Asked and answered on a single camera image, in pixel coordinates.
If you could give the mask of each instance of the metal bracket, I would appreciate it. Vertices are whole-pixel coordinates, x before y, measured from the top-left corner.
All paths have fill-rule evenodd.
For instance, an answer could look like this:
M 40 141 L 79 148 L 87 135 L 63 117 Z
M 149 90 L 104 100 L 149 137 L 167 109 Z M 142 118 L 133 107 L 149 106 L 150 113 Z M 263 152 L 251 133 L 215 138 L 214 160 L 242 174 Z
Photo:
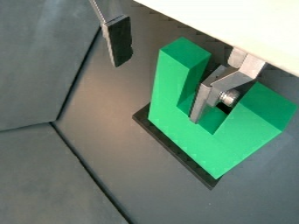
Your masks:
M 134 54 L 130 16 L 123 14 L 119 0 L 90 0 L 90 3 L 107 39 L 111 62 L 119 67 Z
M 233 107 L 238 98 L 238 86 L 253 81 L 266 62 L 234 48 L 229 57 L 230 67 L 219 66 L 210 77 L 201 84 L 195 102 L 191 108 L 191 121 L 197 123 L 207 106 L 215 107 L 219 102 Z

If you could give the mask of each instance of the white surface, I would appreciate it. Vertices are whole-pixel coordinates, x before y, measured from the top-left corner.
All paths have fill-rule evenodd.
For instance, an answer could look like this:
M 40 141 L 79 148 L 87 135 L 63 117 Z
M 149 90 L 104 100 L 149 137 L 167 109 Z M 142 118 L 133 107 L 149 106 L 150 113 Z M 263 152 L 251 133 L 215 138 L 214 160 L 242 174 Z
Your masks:
M 299 76 L 298 0 L 135 0 Z

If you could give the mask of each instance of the gray wall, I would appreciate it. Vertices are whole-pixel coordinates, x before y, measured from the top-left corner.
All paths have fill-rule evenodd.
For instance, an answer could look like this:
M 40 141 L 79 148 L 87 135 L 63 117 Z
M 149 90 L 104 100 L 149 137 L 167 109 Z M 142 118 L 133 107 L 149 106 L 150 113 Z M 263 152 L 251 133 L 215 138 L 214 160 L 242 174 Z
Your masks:
M 98 37 L 56 122 L 99 181 L 135 223 L 298 223 L 299 113 L 285 133 L 223 176 L 210 191 L 131 116 L 151 100 L 162 46 L 185 36 L 222 63 L 230 50 L 146 7 L 131 1 L 124 1 L 124 6 L 133 17 L 134 58 L 114 68 L 106 40 Z M 259 79 L 299 104 L 298 78 L 270 67 Z
M 88 0 L 0 0 L 0 130 L 54 121 L 99 28 Z

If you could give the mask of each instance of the green block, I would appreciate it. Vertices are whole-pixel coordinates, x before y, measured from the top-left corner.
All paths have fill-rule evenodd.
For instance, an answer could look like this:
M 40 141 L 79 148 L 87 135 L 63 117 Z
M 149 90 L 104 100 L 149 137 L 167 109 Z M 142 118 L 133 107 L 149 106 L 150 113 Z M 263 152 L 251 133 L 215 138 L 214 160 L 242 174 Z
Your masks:
M 193 123 L 193 98 L 210 57 L 186 38 L 161 50 L 149 119 L 218 179 L 282 133 L 297 106 L 257 83 L 229 115 L 209 108 Z

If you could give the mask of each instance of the gray floor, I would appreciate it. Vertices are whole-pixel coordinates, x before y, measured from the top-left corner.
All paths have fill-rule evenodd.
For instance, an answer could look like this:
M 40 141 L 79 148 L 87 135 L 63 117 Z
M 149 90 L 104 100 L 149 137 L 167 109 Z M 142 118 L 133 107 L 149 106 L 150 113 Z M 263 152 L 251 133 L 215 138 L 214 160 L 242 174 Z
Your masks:
M 110 63 L 98 38 L 86 69 L 56 122 L 76 151 L 141 224 L 297 224 L 299 220 L 299 113 L 285 133 L 221 180 L 210 191 L 135 123 L 133 114 L 150 102 L 158 50 L 181 36 L 226 62 L 226 46 L 197 35 L 131 1 L 134 58 Z M 259 80 L 299 104 L 299 79 L 274 69 Z
M 99 29 L 88 0 L 0 0 L 0 130 L 56 119 Z
M 0 223 L 127 223 L 50 124 L 0 132 Z

